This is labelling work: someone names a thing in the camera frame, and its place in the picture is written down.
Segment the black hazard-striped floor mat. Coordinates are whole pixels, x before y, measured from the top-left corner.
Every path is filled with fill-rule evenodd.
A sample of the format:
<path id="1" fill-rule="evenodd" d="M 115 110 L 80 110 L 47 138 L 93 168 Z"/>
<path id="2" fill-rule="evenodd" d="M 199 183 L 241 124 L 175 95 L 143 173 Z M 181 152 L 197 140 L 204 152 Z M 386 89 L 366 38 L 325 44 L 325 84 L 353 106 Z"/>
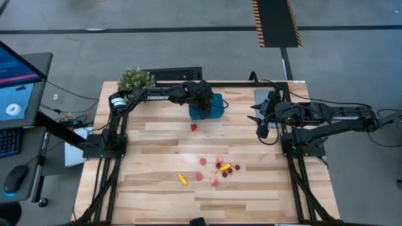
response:
<path id="1" fill-rule="evenodd" d="M 290 0 L 252 0 L 259 46 L 302 47 Z"/>

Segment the black keyboard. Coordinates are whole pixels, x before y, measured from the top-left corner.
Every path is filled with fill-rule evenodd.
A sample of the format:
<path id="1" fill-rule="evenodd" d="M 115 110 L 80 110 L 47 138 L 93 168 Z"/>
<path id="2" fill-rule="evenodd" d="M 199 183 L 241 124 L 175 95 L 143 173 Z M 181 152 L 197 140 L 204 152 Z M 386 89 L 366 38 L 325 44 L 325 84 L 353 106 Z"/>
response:
<path id="1" fill-rule="evenodd" d="M 21 152 L 22 129 L 0 130 L 0 158 Z"/>

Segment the teal plastic container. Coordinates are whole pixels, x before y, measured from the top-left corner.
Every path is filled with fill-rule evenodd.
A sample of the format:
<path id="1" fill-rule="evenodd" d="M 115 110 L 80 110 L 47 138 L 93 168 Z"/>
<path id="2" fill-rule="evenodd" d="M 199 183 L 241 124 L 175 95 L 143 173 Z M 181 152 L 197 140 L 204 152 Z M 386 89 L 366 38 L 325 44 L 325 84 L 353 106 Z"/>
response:
<path id="1" fill-rule="evenodd" d="M 193 121 L 204 119 L 218 119 L 223 116 L 224 109 L 227 106 L 228 105 L 224 102 L 221 94 L 214 94 L 213 98 L 211 99 L 211 110 L 209 113 L 207 113 L 205 117 L 202 116 L 202 112 L 198 110 L 194 105 L 188 106 L 188 112 L 190 118 Z"/>

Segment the black perforated panel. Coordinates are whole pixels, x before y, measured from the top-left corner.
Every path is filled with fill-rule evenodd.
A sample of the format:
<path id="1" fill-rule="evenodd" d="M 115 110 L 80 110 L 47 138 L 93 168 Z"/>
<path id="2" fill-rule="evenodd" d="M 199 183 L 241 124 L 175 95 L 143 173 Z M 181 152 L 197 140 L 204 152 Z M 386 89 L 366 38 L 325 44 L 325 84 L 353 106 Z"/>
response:
<path id="1" fill-rule="evenodd" d="M 157 81 L 201 80 L 202 67 L 143 69 L 155 77 Z"/>

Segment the computer monitor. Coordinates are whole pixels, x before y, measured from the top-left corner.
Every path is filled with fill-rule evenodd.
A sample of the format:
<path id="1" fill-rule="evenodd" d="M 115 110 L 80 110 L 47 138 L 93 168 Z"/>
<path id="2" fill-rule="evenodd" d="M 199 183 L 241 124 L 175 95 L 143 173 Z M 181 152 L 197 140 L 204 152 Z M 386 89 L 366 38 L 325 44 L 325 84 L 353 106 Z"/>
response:
<path id="1" fill-rule="evenodd" d="M 42 72 L 0 41 L 0 129 L 35 125 L 49 67 Z"/>

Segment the black computer mouse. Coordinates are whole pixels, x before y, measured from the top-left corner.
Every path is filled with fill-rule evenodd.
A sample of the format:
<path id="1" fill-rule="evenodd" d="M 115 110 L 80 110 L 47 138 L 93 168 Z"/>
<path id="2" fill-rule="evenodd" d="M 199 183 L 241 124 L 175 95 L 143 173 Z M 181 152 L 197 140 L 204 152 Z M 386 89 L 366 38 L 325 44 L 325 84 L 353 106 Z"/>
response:
<path id="1" fill-rule="evenodd" d="M 4 192 L 8 194 L 17 192 L 28 174 L 28 170 L 29 168 L 26 165 L 15 166 L 4 181 Z"/>

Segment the white box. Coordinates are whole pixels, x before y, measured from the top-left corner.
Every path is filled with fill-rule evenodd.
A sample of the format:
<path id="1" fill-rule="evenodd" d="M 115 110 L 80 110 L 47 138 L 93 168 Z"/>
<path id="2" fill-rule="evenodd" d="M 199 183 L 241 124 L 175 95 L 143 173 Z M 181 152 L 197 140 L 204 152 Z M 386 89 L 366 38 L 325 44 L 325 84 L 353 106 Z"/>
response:
<path id="1" fill-rule="evenodd" d="M 83 138 L 87 138 L 88 132 L 91 131 L 93 127 L 83 127 L 74 129 L 74 133 L 78 134 Z M 84 159 L 82 157 L 83 151 L 81 149 L 76 148 L 75 146 L 65 143 L 64 145 L 64 160 L 66 167 L 73 167 L 78 164 L 82 164 Z"/>

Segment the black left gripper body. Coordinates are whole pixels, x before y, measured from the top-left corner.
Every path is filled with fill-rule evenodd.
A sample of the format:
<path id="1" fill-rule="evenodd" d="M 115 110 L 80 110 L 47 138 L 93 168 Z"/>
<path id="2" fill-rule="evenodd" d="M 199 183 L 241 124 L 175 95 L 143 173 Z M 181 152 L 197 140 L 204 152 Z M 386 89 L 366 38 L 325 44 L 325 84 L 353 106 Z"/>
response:
<path id="1" fill-rule="evenodd" d="M 213 91 L 208 82 L 201 80 L 199 82 L 191 83 L 188 86 L 188 92 L 193 98 L 192 105 L 197 109 L 210 109 Z"/>

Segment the green plant in black pot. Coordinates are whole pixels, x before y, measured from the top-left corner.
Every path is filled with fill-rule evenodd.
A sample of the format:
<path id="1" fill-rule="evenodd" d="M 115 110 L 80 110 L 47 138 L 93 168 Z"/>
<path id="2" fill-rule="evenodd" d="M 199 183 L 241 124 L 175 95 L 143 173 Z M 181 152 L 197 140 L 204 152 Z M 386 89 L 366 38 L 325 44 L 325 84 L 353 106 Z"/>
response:
<path id="1" fill-rule="evenodd" d="M 121 73 L 117 82 L 118 91 L 132 90 L 135 88 L 150 89 L 156 87 L 155 77 L 140 68 L 128 68 Z"/>

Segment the grey flat lid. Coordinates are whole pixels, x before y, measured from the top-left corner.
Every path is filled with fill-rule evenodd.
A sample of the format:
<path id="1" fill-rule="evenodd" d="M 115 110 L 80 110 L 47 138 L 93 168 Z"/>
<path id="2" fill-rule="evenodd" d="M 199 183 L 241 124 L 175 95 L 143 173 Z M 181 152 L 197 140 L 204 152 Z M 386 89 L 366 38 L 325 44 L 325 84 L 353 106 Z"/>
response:
<path id="1" fill-rule="evenodd" d="M 262 104 L 265 100 L 267 100 L 267 102 L 268 102 L 268 104 L 269 104 L 268 113 L 274 112 L 274 107 L 275 107 L 275 104 L 274 104 L 274 103 L 270 104 L 270 99 L 269 99 L 269 97 L 268 97 L 269 92 L 271 92 L 271 91 L 274 92 L 273 89 L 256 89 L 256 90 L 254 91 L 254 95 L 255 95 L 255 105 Z M 257 118 L 260 118 L 260 119 L 263 119 L 263 118 L 264 118 L 264 115 L 262 115 L 262 114 L 260 113 L 260 110 L 259 110 L 259 109 L 256 110 L 256 115 L 255 115 L 255 116 L 256 116 Z M 270 121 L 270 122 L 268 123 L 268 128 L 269 128 L 269 129 L 274 129 L 275 127 L 276 127 L 276 126 L 275 126 L 275 123 L 274 123 L 274 122 L 271 122 L 271 121 Z"/>

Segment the grey computer desk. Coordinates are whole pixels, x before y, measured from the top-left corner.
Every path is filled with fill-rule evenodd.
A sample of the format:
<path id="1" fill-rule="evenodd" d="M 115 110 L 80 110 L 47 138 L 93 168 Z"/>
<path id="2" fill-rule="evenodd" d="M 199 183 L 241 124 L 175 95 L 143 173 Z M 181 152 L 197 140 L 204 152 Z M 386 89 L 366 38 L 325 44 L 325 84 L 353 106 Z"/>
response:
<path id="1" fill-rule="evenodd" d="M 30 103 L 26 110 L 25 119 L 20 122 L 0 121 L 0 133 L 10 130 L 11 126 L 21 126 L 20 131 L 20 153 L 8 157 L 0 156 L 0 205 L 18 203 L 29 199 L 36 178 L 37 167 L 41 161 L 40 154 L 43 151 L 45 142 L 46 127 L 35 127 L 33 124 L 37 116 L 42 116 L 38 111 L 43 95 L 45 84 L 36 83 L 33 87 Z M 14 193 L 4 191 L 4 182 L 8 174 L 17 166 L 25 165 L 27 174 L 21 181 L 20 187 Z"/>

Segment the black upright frame post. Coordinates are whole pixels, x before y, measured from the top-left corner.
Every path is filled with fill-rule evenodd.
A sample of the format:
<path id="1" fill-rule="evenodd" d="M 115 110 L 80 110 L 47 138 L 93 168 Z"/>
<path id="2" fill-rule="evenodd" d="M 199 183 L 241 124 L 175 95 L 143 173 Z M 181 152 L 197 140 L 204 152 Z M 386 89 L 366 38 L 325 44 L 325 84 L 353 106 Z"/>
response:
<path id="1" fill-rule="evenodd" d="M 54 121 L 42 112 L 37 113 L 34 125 L 35 127 L 45 127 L 50 134 L 64 140 L 76 148 L 81 148 L 80 145 L 87 141 L 70 129 L 61 126 L 57 121 Z"/>

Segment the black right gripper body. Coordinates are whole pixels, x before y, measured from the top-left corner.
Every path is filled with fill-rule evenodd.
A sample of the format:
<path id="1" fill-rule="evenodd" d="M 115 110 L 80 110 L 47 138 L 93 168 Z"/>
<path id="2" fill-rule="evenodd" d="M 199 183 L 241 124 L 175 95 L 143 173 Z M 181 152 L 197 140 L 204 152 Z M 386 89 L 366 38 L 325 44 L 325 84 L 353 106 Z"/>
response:
<path id="1" fill-rule="evenodd" d="M 295 104 L 291 102 L 278 102 L 265 100 L 259 109 L 259 113 L 267 122 L 292 124 L 295 122 Z"/>

